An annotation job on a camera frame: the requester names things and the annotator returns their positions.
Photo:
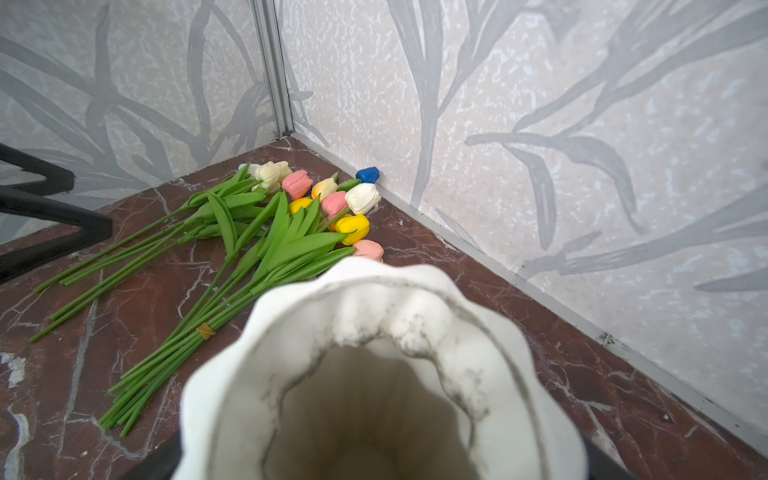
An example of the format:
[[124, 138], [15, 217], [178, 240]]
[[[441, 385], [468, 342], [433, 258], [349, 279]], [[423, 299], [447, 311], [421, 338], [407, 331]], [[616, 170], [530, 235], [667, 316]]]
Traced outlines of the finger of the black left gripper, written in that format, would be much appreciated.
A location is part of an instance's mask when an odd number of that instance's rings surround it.
[[38, 181], [3, 185], [3, 213], [70, 225], [76, 230], [66, 236], [24, 247], [1, 256], [1, 281], [13, 280], [53, 260], [107, 240], [113, 233], [113, 220], [101, 213], [52, 200], [54, 194], [74, 188], [71, 171], [14, 149], [1, 146], [1, 161], [22, 171], [40, 175]]

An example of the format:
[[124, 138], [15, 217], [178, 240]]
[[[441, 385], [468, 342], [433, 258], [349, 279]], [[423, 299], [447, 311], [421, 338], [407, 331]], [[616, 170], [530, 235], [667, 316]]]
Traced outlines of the white cream tulip flower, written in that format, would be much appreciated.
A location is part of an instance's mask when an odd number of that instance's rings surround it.
[[80, 263], [75, 264], [70, 268], [49, 278], [45, 282], [35, 287], [34, 292], [42, 293], [44, 290], [46, 290], [48, 287], [52, 286], [53, 284], [70, 277], [71, 275], [75, 274], [76, 272], [79, 272], [80, 270], [85, 269], [87, 266], [94, 264], [101, 258], [108, 256], [113, 251], [123, 247], [124, 245], [130, 243], [131, 241], [141, 238], [150, 232], [153, 232], [158, 227], [166, 226], [168, 224], [168, 221], [171, 220], [172, 218], [182, 213], [185, 213], [189, 210], [199, 208], [203, 204], [203, 196], [205, 193], [216, 194], [222, 198], [225, 198], [227, 196], [232, 196], [234, 195], [234, 192], [233, 192], [234, 186], [243, 181], [248, 181], [252, 183], [252, 185], [249, 187], [249, 191], [252, 191], [255, 187], [275, 187], [276, 185], [279, 185], [282, 182], [282, 180], [285, 177], [287, 177], [290, 173], [291, 173], [291, 170], [286, 161], [280, 161], [280, 162], [267, 161], [264, 164], [251, 164], [251, 163], [242, 164], [239, 167], [238, 172], [235, 173], [232, 177], [229, 177], [228, 179], [224, 180], [222, 183], [217, 184], [214, 187], [211, 187], [210, 189], [204, 192], [200, 192], [192, 195], [181, 207], [179, 207], [175, 211], [165, 215], [161, 219], [149, 224], [148, 226], [142, 228], [141, 230], [135, 232], [134, 234], [128, 237], [125, 237], [124, 239], [116, 243], [113, 243], [106, 249], [91, 256], [90, 258], [83, 260]]

